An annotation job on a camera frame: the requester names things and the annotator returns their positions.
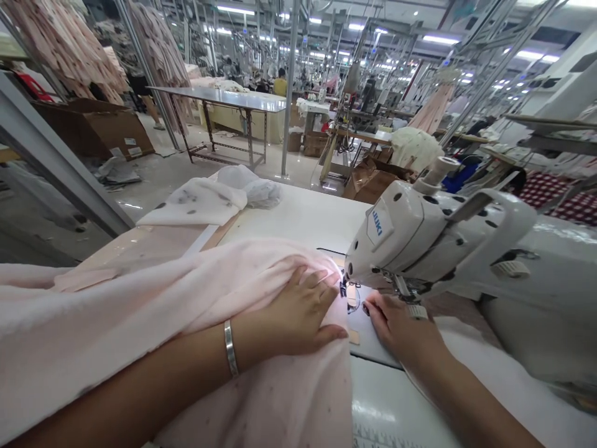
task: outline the bracelet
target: bracelet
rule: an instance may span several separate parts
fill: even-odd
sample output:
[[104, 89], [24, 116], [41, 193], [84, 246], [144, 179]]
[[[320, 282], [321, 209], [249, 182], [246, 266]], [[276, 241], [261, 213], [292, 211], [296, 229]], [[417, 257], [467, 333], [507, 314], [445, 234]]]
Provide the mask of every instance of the bracelet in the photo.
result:
[[230, 319], [224, 322], [224, 340], [226, 341], [226, 356], [228, 357], [228, 366], [232, 378], [238, 377], [238, 366], [236, 365], [236, 355], [234, 354], [234, 343], [232, 342], [232, 327], [230, 326]]

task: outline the plaid fabric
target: plaid fabric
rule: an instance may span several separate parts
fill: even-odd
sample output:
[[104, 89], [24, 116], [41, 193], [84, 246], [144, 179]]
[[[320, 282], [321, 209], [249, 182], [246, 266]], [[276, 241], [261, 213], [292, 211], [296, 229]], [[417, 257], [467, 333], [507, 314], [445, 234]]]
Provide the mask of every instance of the plaid fabric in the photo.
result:
[[[562, 180], [550, 174], [535, 173], [529, 176], [521, 199], [533, 208], [540, 208], [554, 197], [561, 196], [571, 187], [571, 181]], [[597, 197], [580, 193], [564, 201], [547, 216], [565, 221], [597, 226]]]

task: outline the stainless steel table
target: stainless steel table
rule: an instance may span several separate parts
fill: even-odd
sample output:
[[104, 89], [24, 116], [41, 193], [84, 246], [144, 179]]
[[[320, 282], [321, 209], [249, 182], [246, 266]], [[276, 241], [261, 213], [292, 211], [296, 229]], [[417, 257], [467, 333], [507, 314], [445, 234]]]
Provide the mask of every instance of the stainless steel table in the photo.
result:
[[[261, 162], [266, 163], [266, 147], [267, 147], [267, 113], [272, 112], [280, 112], [286, 109], [286, 100], [277, 98], [263, 98], [260, 96], [252, 96], [246, 93], [236, 93], [236, 92], [228, 92], [223, 90], [217, 90], [212, 88], [205, 88], [205, 87], [149, 87], [150, 89], [161, 91], [168, 94], [170, 98], [170, 102], [174, 110], [177, 110], [176, 105], [174, 103], [174, 95], [186, 96], [187, 98], [192, 98], [194, 100], [201, 100], [203, 103], [203, 113], [205, 114], [205, 121], [207, 125], [207, 131], [210, 135], [210, 142], [211, 142], [211, 152], [216, 152], [216, 145], [228, 147], [231, 149], [237, 149], [239, 151], [248, 152], [249, 153], [249, 167], [251, 170], [254, 170], [257, 165]], [[224, 106], [231, 109], [238, 109], [241, 111], [244, 110], [246, 113], [246, 122], [247, 122], [247, 140], [249, 143], [249, 149], [241, 148], [238, 146], [232, 146], [225, 143], [219, 143], [213, 140], [213, 132], [211, 128], [211, 121], [210, 121], [210, 112], [208, 110], [207, 104], [212, 103], [217, 106]], [[253, 138], [251, 132], [251, 112], [259, 111], [264, 113], [264, 120], [263, 120], [263, 127], [264, 127], [264, 137], [263, 137], [263, 153], [254, 152], [253, 151]], [[183, 124], [180, 122], [180, 118], [177, 115], [177, 123], [180, 127], [180, 133], [185, 141], [185, 147], [187, 148], [188, 158], [193, 163], [193, 157], [199, 157], [200, 159], [207, 159], [214, 162], [219, 162], [227, 165], [236, 165], [236, 163], [220, 159], [219, 157], [208, 156], [206, 154], [201, 154], [200, 151], [207, 149], [206, 144], [202, 144], [199, 146], [189, 147], [187, 138], [185, 137], [185, 128]], [[254, 155], [260, 156], [257, 161], [254, 160]]]

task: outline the industrial sewing machine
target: industrial sewing machine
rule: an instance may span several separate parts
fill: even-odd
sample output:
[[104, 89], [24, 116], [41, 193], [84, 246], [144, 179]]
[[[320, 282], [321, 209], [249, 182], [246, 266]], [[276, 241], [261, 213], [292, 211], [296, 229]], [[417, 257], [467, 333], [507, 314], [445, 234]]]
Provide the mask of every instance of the industrial sewing machine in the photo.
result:
[[457, 162], [440, 157], [414, 185], [394, 182], [367, 212], [345, 259], [345, 282], [420, 301], [450, 291], [482, 299], [485, 319], [537, 378], [597, 385], [597, 233], [515, 196], [440, 191]]

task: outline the hand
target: hand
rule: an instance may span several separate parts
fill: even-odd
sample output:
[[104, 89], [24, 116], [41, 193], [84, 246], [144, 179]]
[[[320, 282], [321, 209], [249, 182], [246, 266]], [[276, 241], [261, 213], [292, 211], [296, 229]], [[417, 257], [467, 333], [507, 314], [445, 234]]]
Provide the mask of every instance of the hand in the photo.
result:
[[325, 314], [340, 293], [335, 286], [339, 275], [323, 280], [327, 271], [317, 271], [299, 284], [306, 270], [307, 267], [302, 266], [294, 271], [282, 292], [260, 311], [263, 322], [272, 329], [272, 342], [280, 355], [313, 353], [336, 339], [348, 337], [339, 325], [321, 327]]
[[452, 358], [433, 320], [412, 319], [405, 304], [377, 291], [367, 297], [363, 307], [382, 344], [408, 369], [417, 371]]

